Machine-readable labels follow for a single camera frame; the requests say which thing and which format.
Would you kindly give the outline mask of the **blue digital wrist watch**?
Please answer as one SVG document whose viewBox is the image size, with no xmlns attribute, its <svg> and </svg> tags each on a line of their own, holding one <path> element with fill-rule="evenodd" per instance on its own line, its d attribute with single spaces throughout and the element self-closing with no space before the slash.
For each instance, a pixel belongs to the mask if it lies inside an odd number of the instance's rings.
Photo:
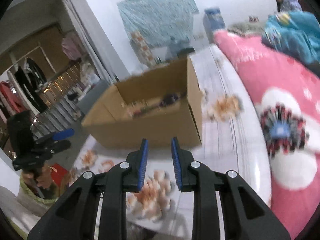
<svg viewBox="0 0 320 240">
<path fill-rule="evenodd" d="M 158 108 L 164 108 L 168 107 L 170 105 L 173 105 L 176 101 L 180 100 L 185 96 L 184 94 L 167 94 L 163 99 L 161 99 L 159 102 L 154 103 L 152 105 L 147 105 L 145 107 L 142 107 L 138 110 L 133 111 L 132 116 L 137 117 L 137 116 L 143 116 L 144 114 Z"/>
</svg>

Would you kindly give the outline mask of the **red packet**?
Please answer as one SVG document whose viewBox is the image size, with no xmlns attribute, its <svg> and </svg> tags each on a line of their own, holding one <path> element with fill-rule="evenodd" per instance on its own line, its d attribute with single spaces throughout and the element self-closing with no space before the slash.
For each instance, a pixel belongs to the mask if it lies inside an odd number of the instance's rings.
<svg viewBox="0 0 320 240">
<path fill-rule="evenodd" d="M 53 164 L 50 168 L 52 169 L 51 177 L 53 182 L 57 186 L 61 186 L 62 180 L 67 175 L 68 171 L 58 163 Z"/>
</svg>

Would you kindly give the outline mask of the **grey flat panel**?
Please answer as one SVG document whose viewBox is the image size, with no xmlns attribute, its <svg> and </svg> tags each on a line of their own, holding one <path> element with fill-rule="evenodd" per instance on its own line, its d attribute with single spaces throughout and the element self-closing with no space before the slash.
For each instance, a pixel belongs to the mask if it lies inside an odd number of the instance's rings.
<svg viewBox="0 0 320 240">
<path fill-rule="evenodd" d="M 108 89 L 109 83 L 100 80 L 88 93 L 76 104 L 82 115 L 86 115 L 93 107 L 95 102 L 100 98 L 105 90 Z"/>
</svg>

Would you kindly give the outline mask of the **black hanging garment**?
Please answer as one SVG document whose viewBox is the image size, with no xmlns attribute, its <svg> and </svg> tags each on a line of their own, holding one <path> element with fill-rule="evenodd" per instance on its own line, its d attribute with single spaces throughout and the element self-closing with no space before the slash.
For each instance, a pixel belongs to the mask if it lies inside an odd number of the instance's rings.
<svg viewBox="0 0 320 240">
<path fill-rule="evenodd" d="M 14 76 L 27 99 L 39 113 L 46 111 L 48 107 L 36 91 L 47 82 L 47 79 L 36 62 L 28 57 L 25 58 L 23 67 L 18 66 Z"/>
</svg>

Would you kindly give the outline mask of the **pink hanging garment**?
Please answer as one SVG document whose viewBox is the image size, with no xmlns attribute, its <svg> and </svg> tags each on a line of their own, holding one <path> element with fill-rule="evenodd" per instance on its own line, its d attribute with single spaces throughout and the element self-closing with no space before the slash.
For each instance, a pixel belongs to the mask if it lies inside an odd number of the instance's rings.
<svg viewBox="0 0 320 240">
<path fill-rule="evenodd" d="M 79 39 L 73 32 L 68 32 L 61 42 L 62 51 L 70 60 L 77 60 L 82 57 L 82 49 Z"/>
</svg>

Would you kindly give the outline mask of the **brown cardboard box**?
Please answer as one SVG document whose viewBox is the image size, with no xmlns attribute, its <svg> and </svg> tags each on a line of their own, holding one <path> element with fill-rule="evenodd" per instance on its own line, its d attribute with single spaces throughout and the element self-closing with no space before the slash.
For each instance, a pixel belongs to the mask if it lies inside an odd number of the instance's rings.
<svg viewBox="0 0 320 240">
<path fill-rule="evenodd" d="M 82 121 L 106 148 L 134 148 L 142 139 L 166 147 L 202 143 L 202 93 L 189 57 L 106 89 Z"/>
</svg>

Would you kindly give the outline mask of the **pink floral quilt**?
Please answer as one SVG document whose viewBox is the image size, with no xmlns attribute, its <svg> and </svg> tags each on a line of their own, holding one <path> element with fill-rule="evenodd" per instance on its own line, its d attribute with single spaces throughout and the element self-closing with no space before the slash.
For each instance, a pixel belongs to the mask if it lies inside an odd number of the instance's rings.
<svg viewBox="0 0 320 240">
<path fill-rule="evenodd" d="M 221 30 L 214 33 L 214 42 L 237 71 L 259 115 L 283 105 L 305 120 L 306 146 L 278 150 L 270 159 L 271 209 L 292 239 L 302 239 L 319 217 L 319 78 L 263 45 L 259 36 L 244 38 Z"/>
</svg>

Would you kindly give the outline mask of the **teal patterned hanging cloth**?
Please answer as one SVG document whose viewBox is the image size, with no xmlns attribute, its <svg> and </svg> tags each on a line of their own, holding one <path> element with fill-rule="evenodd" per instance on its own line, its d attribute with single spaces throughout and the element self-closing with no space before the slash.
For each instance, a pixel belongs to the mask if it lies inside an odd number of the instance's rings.
<svg viewBox="0 0 320 240">
<path fill-rule="evenodd" d="M 188 43 L 199 13 L 194 0 L 124 0 L 117 6 L 127 35 L 139 31 L 152 48 Z"/>
</svg>

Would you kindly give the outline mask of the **blue patterned blanket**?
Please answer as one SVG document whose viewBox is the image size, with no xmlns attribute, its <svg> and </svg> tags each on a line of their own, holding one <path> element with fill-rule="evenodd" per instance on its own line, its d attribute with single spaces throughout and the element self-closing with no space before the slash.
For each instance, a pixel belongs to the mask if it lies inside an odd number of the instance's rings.
<svg viewBox="0 0 320 240">
<path fill-rule="evenodd" d="M 271 15 L 265 23 L 261 42 L 305 66 L 319 62 L 319 22 L 310 12 L 288 11 Z"/>
</svg>

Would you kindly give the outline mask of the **blue water jug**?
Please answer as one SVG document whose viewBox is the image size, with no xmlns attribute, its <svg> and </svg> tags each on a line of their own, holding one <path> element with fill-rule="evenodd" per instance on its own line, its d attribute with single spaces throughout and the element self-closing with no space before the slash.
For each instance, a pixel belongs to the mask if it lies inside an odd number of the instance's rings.
<svg viewBox="0 0 320 240">
<path fill-rule="evenodd" d="M 219 7 L 204 10 L 203 25 L 210 43 L 214 41 L 214 32 L 225 29 L 226 25 Z"/>
</svg>

